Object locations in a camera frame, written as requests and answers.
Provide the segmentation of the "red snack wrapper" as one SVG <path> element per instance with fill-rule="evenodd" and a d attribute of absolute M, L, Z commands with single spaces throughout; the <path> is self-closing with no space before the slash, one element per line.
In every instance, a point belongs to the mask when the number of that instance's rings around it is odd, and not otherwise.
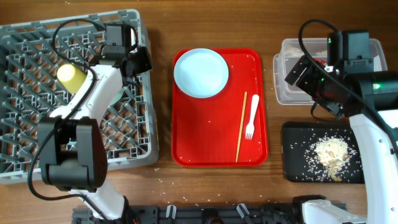
<path fill-rule="evenodd" d="M 314 58 L 315 61 L 320 62 L 323 66 L 326 66 L 327 63 L 325 60 L 319 59 L 319 58 Z"/>

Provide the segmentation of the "green bowl with food scraps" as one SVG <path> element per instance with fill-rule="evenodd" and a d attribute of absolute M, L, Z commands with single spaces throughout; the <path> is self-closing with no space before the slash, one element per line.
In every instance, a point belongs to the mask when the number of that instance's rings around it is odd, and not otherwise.
<path fill-rule="evenodd" d="M 111 102 L 109 103 L 110 106 L 116 104 L 123 96 L 124 94 L 124 87 L 122 87 L 117 93 L 116 95 L 113 97 L 113 99 L 111 100 Z"/>

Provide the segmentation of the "light blue round plate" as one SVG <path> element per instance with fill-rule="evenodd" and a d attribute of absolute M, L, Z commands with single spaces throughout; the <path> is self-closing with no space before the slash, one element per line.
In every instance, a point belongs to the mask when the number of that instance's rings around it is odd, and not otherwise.
<path fill-rule="evenodd" d="M 193 98 L 209 98 L 220 93 L 229 79 L 226 60 L 210 49 L 192 49 L 182 54 L 174 66 L 174 81 Z"/>

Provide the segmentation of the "yellow plastic cup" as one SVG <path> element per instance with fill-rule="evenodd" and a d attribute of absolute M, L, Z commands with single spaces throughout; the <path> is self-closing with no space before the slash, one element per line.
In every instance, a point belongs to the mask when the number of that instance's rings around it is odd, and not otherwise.
<path fill-rule="evenodd" d="M 75 94 L 84 84 L 86 74 L 72 64 L 65 64 L 57 70 L 57 78 L 69 93 Z"/>

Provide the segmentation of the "wooden chopstick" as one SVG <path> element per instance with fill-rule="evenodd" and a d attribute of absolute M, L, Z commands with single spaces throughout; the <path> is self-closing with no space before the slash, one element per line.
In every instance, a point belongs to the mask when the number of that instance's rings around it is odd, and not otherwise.
<path fill-rule="evenodd" d="M 238 142 L 237 142 L 237 148 L 236 148 L 236 158 L 235 158 L 236 163 L 238 162 L 238 159 L 239 159 L 241 139 L 242 139 L 242 135 L 243 135 L 242 133 L 243 133 L 243 123 L 244 123 L 244 115 L 245 115 L 245 110 L 246 110 L 247 95 L 248 95 L 248 93 L 245 91 L 244 98 L 243 98 L 242 110 L 241 110 L 241 118 L 240 118 L 240 123 L 239 123 L 239 136 L 238 136 Z"/>

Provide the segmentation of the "white plastic fork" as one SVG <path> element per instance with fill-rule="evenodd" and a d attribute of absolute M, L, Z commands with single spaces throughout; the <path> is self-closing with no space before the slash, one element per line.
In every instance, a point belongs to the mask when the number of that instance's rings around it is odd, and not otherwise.
<path fill-rule="evenodd" d="M 254 119 L 257 111 L 257 107 L 259 104 L 259 95 L 253 95 L 251 99 L 251 107 L 250 107 L 250 115 L 249 115 L 249 121 L 248 124 L 246 125 L 245 129 L 245 139 L 251 140 L 254 135 Z"/>

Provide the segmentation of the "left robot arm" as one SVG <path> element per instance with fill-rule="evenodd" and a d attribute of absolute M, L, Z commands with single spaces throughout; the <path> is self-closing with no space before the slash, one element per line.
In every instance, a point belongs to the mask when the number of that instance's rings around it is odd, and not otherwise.
<path fill-rule="evenodd" d="M 108 159 L 101 120 L 127 82 L 152 69 L 147 47 L 105 47 L 84 66 L 85 79 L 66 106 L 37 126 L 42 180 L 64 192 L 57 200 L 78 197 L 106 223 L 138 223 L 128 199 L 107 180 Z"/>

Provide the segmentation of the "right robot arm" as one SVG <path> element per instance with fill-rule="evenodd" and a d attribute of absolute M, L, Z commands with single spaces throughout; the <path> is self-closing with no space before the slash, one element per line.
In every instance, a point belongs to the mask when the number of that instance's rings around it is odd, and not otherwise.
<path fill-rule="evenodd" d="M 366 185 L 368 216 L 360 223 L 397 223 L 397 72 L 376 72 L 370 59 L 331 68 L 301 56 L 285 78 L 353 130 Z"/>

